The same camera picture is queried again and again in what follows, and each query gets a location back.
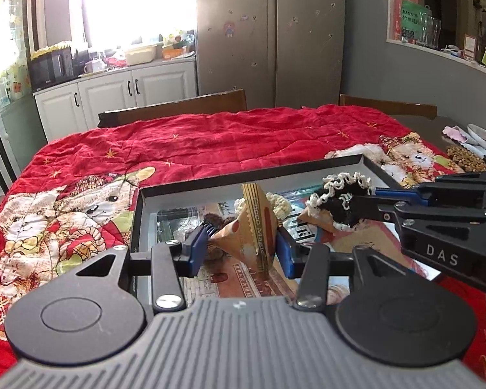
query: chair backrest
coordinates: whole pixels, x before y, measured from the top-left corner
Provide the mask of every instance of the chair backrest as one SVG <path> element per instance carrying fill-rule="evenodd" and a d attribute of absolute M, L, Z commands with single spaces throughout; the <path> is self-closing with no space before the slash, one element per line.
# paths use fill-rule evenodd
<path fill-rule="evenodd" d="M 359 107 L 375 108 L 387 115 L 421 115 L 431 120 L 437 117 L 436 105 L 422 103 L 370 100 L 341 94 L 339 105 L 358 105 Z"/>
<path fill-rule="evenodd" d="M 99 128 L 117 127 L 137 120 L 153 120 L 178 114 L 214 114 L 247 110 L 247 98 L 243 89 L 230 92 L 197 96 L 187 100 L 158 103 L 142 108 L 106 111 L 99 114 Z"/>

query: bear nose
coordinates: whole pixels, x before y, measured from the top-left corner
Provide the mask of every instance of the bear nose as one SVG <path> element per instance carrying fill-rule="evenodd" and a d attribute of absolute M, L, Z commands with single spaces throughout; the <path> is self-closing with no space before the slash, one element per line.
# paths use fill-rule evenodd
<path fill-rule="evenodd" d="M 94 207 L 91 207 L 90 209 L 87 210 L 87 214 L 91 215 L 94 213 L 97 209 L 99 209 L 99 205 L 95 205 Z"/>

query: white mug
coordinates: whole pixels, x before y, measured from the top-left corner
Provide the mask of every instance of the white mug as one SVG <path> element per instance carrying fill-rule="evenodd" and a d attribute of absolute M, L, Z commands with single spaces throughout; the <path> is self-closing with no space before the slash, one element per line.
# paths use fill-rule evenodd
<path fill-rule="evenodd" d="M 106 64 L 100 58 L 89 61 L 84 65 L 85 73 L 95 73 L 96 71 L 103 71 L 106 69 Z"/>

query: silver refrigerator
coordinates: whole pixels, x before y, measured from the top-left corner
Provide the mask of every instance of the silver refrigerator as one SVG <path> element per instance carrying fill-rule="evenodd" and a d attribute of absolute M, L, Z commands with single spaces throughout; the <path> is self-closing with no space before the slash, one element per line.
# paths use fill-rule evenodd
<path fill-rule="evenodd" d="M 196 0 L 201 95 L 243 88 L 248 108 L 337 103 L 344 0 Z"/>

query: microwave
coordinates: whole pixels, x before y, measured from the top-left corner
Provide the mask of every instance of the microwave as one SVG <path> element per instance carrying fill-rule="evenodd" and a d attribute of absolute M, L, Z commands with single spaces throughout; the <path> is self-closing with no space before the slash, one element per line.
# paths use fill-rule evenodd
<path fill-rule="evenodd" d="M 34 92 L 75 79 L 79 72 L 74 66 L 72 48 L 55 49 L 31 60 L 29 75 Z"/>

